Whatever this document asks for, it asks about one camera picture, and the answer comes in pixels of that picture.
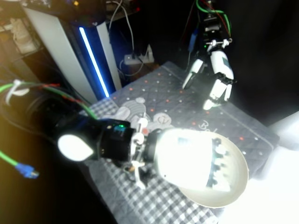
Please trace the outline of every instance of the glowing led strip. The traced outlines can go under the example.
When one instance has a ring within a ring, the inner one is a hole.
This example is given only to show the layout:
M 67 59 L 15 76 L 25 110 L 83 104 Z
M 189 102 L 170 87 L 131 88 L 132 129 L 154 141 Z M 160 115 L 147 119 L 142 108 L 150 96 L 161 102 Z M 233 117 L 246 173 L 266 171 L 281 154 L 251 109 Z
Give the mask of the glowing led strip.
M 95 58 L 94 58 L 94 55 L 93 55 L 93 51 L 92 51 L 92 49 L 91 49 L 91 47 L 89 45 L 89 42 L 88 42 L 87 36 L 85 34 L 85 31 L 84 31 L 84 29 L 82 27 L 80 27 L 79 30 L 80 30 L 80 33 L 82 35 L 83 41 L 85 43 L 85 46 L 87 48 L 88 54 L 90 56 L 90 59 L 92 60 L 94 69 L 95 69 L 95 71 L 96 71 L 96 73 L 98 75 L 98 78 L 99 78 L 100 82 L 101 82 L 101 85 L 102 85 L 102 88 L 104 90 L 104 93 L 105 93 L 106 97 L 109 97 L 109 93 L 107 91 L 106 85 L 105 85 L 104 80 L 102 78 L 102 75 L 100 73 L 100 70 L 99 70 L 99 67 L 97 65 L 97 62 L 95 61 Z

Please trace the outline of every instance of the checkered fabric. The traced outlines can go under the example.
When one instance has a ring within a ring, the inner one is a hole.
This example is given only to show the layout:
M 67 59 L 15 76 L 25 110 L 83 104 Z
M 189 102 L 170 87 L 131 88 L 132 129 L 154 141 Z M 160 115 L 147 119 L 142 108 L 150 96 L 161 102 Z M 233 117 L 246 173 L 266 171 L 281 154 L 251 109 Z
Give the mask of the checkered fabric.
M 185 74 L 177 66 L 166 63 L 115 92 L 110 97 L 94 104 L 91 109 L 100 119 L 114 115 L 122 105 L 130 108 L 131 114 L 147 113 L 150 122 L 157 114 L 171 119 L 175 127 L 217 132 L 235 143 L 247 161 L 250 177 L 265 163 L 278 142 L 261 123 L 251 118 L 234 105 L 203 111 L 204 100 L 196 83 L 186 91 L 181 90 Z M 94 183 L 119 224 L 216 224 L 219 210 L 193 203 L 180 190 L 155 175 L 145 190 L 136 187 L 121 169 L 114 164 L 87 161 L 86 165 Z

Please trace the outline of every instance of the black curtain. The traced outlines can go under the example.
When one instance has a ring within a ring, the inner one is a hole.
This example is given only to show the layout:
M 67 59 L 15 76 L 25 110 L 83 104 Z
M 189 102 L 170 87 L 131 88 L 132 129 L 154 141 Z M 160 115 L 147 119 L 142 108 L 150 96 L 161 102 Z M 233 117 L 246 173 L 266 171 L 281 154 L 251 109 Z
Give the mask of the black curtain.
M 144 24 L 154 56 L 161 64 L 184 67 L 187 52 L 178 50 L 193 0 L 146 0 Z M 215 7 L 232 24 L 233 43 L 227 47 L 235 78 L 231 102 L 266 125 L 299 110 L 299 3 L 291 0 L 224 0 Z M 185 46 L 196 26 L 196 10 Z

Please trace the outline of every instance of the dark background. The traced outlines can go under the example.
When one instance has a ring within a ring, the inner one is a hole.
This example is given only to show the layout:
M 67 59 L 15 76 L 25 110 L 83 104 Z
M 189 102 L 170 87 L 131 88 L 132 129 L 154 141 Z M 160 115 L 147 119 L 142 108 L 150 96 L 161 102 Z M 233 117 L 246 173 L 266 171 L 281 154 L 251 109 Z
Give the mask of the dark background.
M 179 39 L 192 2 L 141 0 L 140 12 L 129 18 L 137 50 L 144 50 L 150 43 L 159 64 L 173 61 L 185 69 L 186 48 L 197 23 L 196 13 L 191 16 L 181 46 Z M 232 23 L 234 42 L 226 53 L 238 83 L 233 87 L 230 101 L 265 125 L 298 111 L 299 3 L 224 0 L 214 7 L 225 11 Z M 123 43 L 123 46 L 120 41 L 113 45 L 119 62 L 123 53 L 130 53 L 124 47 L 130 45 L 125 19 L 115 22 L 113 29 L 119 32 L 112 38 L 122 39 Z M 39 58 L 27 61 L 35 67 L 34 71 L 59 75 L 47 66 L 41 69 L 41 63 L 34 62 Z M 113 222 L 77 165 L 64 159 L 56 147 L 0 119 L 0 149 L 41 173 L 37 180 L 25 180 L 13 167 L 0 161 L 1 223 Z

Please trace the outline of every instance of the red cable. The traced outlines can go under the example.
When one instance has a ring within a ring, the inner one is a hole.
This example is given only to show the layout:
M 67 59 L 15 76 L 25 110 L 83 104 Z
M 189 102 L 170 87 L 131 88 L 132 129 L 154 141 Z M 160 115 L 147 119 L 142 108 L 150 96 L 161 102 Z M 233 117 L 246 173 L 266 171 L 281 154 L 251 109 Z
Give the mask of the red cable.
M 227 28 L 227 26 L 226 26 L 226 24 L 225 24 L 224 19 L 222 18 L 222 16 L 218 12 L 216 12 L 216 10 L 212 6 L 210 6 L 209 4 L 207 4 L 205 2 L 205 0 L 200 0 L 200 1 L 203 2 L 206 6 L 208 6 L 211 10 L 215 11 L 215 13 L 217 14 L 217 16 L 219 16 L 219 18 L 221 19 L 221 21 L 222 21 L 222 23 L 224 25 L 224 28 L 226 29 L 226 32 L 228 33 L 228 35 L 230 37 L 230 33 L 228 31 L 228 28 Z

